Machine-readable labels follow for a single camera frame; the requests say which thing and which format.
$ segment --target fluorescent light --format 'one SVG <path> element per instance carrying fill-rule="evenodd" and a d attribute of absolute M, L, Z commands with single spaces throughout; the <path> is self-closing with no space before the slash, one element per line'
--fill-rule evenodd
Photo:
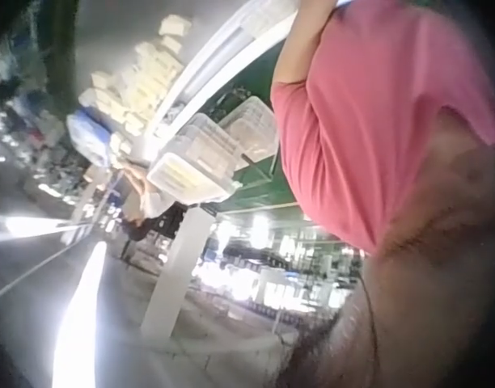
<path fill-rule="evenodd" d="M 52 388 L 95 388 L 96 301 L 106 250 L 105 242 L 96 244 L 62 320 Z"/>

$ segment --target store shelf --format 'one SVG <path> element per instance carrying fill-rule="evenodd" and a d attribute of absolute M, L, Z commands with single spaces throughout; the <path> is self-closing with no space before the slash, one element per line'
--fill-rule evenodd
<path fill-rule="evenodd" d="M 163 131 L 158 132 L 162 144 L 166 144 L 187 123 L 188 120 L 213 96 L 224 84 L 252 63 L 260 55 L 284 40 L 294 21 L 295 13 L 285 18 L 258 39 L 253 40 L 239 51 L 195 94 L 181 113 Z"/>
<path fill-rule="evenodd" d="M 174 103 L 185 94 L 187 89 L 192 90 L 192 84 L 196 83 L 196 78 L 211 78 L 213 74 L 213 68 L 206 66 L 210 58 L 214 54 L 219 55 L 219 51 L 222 55 L 225 55 L 225 51 L 228 49 L 235 49 L 233 44 L 225 44 L 235 32 L 239 30 L 239 26 L 243 18 L 253 10 L 260 0 L 250 0 L 239 8 L 220 28 L 215 32 L 210 40 L 203 46 L 203 48 L 196 54 L 196 56 L 185 66 L 181 75 L 177 78 L 172 88 L 168 91 L 167 96 L 159 105 L 154 119 L 147 126 L 147 133 L 154 133 L 154 131 L 161 124 L 163 118 L 168 113 L 168 110 L 174 105 Z"/>
<path fill-rule="evenodd" d="M 351 0 L 340 0 L 338 6 L 349 2 Z M 244 4 L 188 63 L 147 127 L 148 134 L 155 133 L 160 138 L 161 146 L 167 144 L 222 86 L 287 37 L 295 12 L 256 39 L 241 29 L 242 21 L 263 3 L 264 0 L 251 0 Z M 163 118 L 177 102 L 184 108 L 167 124 Z"/>

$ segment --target white sleeve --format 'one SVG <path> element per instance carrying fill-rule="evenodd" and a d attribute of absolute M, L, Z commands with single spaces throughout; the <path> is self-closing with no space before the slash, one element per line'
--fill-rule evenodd
<path fill-rule="evenodd" d="M 158 192 L 146 192 L 142 198 L 142 211 L 146 218 L 156 218 L 165 213 L 174 204 L 169 196 Z"/>

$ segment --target short sleeve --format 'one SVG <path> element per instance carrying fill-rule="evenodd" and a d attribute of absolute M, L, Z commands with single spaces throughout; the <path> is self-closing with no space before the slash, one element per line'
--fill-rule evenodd
<path fill-rule="evenodd" d="M 315 211 L 317 204 L 323 202 L 326 175 L 319 121 L 308 99 L 305 82 L 274 83 L 271 102 L 287 180 L 305 213 Z"/>

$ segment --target dark hair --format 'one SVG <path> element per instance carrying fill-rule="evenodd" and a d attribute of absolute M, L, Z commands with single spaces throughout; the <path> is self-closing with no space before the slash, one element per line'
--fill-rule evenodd
<path fill-rule="evenodd" d="M 151 229 L 149 218 L 143 220 L 140 226 L 136 225 L 136 220 L 122 220 L 121 227 L 125 234 L 133 241 L 142 241 Z"/>

